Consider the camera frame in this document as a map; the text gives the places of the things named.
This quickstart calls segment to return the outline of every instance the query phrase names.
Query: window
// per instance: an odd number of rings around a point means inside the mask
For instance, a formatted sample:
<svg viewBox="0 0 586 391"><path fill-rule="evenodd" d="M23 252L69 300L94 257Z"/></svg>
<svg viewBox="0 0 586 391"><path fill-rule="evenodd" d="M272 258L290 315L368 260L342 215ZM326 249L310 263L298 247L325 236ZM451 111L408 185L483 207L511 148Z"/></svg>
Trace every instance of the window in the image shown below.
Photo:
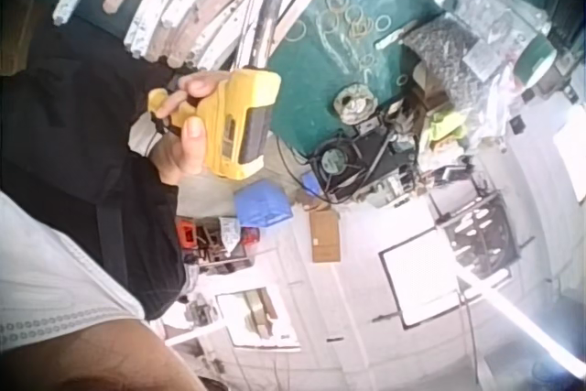
<svg viewBox="0 0 586 391"><path fill-rule="evenodd" d="M553 142L564 161L576 199L586 199L586 110L583 105L573 105L568 122L557 132Z"/></svg>
<svg viewBox="0 0 586 391"><path fill-rule="evenodd" d="M464 207L441 228L380 253L405 329L457 308L459 291L468 300L479 297L456 277L454 262L500 287L517 257L505 208L494 196Z"/></svg>
<svg viewBox="0 0 586 391"><path fill-rule="evenodd" d="M235 347L299 348L277 288L255 288L216 298Z"/></svg>

